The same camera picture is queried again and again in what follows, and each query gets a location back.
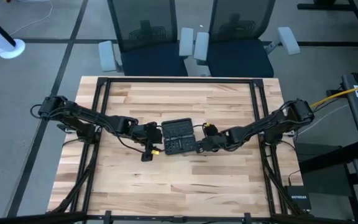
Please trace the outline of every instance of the office chair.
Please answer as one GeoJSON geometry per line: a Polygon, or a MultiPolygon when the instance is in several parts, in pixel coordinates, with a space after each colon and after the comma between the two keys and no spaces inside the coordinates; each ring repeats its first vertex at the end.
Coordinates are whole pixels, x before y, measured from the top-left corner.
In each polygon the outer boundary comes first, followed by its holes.
{"type": "Polygon", "coordinates": [[[104,71],[123,70],[127,76],[188,76],[183,57],[193,54],[193,29],[183,28],[183,41],[178,44],[175,0],[108,0],[108,5],[122,66],[116,62],[112,43],[100,43],[104,71]]]}
{"type": "Polygon", "coordinates": [[[288,27],[266,49],[258,38],[265,32],[275,0],[214,0],[209,33],[196,37],[194,59],[207,65],[212,77],[272,78],[267,55],[282,42],[289,54],[300,48],[288,27]]]}

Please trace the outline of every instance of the desk leg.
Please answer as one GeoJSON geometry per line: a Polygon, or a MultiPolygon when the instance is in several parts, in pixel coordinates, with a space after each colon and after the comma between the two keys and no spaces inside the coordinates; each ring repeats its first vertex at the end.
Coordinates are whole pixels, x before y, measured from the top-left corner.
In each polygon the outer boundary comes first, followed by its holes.
{"type": "Polygon", "coordinates": [[[358,142],[299,163],[302,174],[358,159],[358,142]]]}
{"type": "Polygon", "coordinates": [[[314,4],[298,4],[299,10],[353,11],[349,4],[334,4],[336,0],[314,0],[314,4]]]}
{"type": "Polygon", "coordinates": [[[344,164],[344,166],[347,175],[347,181],[349,182],[349,186],[351,187],[351,193],[352,193],[352,195],[349,196],[349,203],[351,204],[352,207],[354,221],[358,222],[358,201],[357,201],[356,192],[354,191],[354,185],[358,184],[358,178],[357,178],[357,174],[350,174],[349,169],[347,168],[347,164],[344,164]]]}

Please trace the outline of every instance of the blue chair seat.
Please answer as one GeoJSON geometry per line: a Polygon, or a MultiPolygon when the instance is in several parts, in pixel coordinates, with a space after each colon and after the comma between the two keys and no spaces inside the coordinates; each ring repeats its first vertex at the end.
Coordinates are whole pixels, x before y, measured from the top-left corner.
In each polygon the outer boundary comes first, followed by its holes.
{"type": "Polygon", "coordinates": [[[142,47],[121,54],[125,76],[186,77],[177,43],[142,47]]]}
{"type": "Polygon", "coordinates": [[[212,77],[273,78],[274,71],[260,40],[234,40],[209,45],[212,77]]]}

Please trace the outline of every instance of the wood surface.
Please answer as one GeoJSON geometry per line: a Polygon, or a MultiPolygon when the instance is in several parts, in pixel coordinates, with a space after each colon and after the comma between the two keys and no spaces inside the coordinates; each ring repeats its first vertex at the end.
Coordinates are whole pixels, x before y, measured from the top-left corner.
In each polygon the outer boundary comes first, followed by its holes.
{"type": "MultiPolygon", "coordinates": [[[[79,105],[91,108],[96,81],[97,77],[81,79],[76,97],[79,105]]],[[[275,110],[283,103],[279,82],[265,79],[264,84],[269,111],[275,110]]],[[[259,90],[256,92],[263,116],[259,90]]],[[[255,121],[249,85],[238,83],[112,83],[106,114],[158,124],[192,118],[193,125],[209,122],[219,130],[255,121]]],[[[195,134],[197,139],[203,137],[201,128],[195,128],[195,134]]],[[[74,138],[68,135],[66,140],[74,138]]],[[[284,140],[293,143],[289,138],[284,140]]],[[[142,149],[131,141],[124,142],[142,149]]],[[[48,210],[74,186],[82,146],[76,142],[63,148],[48,210]]],[[[279,144],[277,156],[283,183],[288,184],[288,175],[299,170],[296,153],[290,146],[279,144]]],[[[301,174],[293,174],[291,181],[302,185],[301,174]]],[[[280,212],[277,190],[272,186],[276,211],[280,212]]],[[[257,138],[252,137],[235,152],[162,153],[152,162],[141,162],[140,153],[125,148],[103,131],[88,213],[102,215],[106,210],[115,215],[241,217],[250,212],[253,217],[269,217],[257,138]]]]}

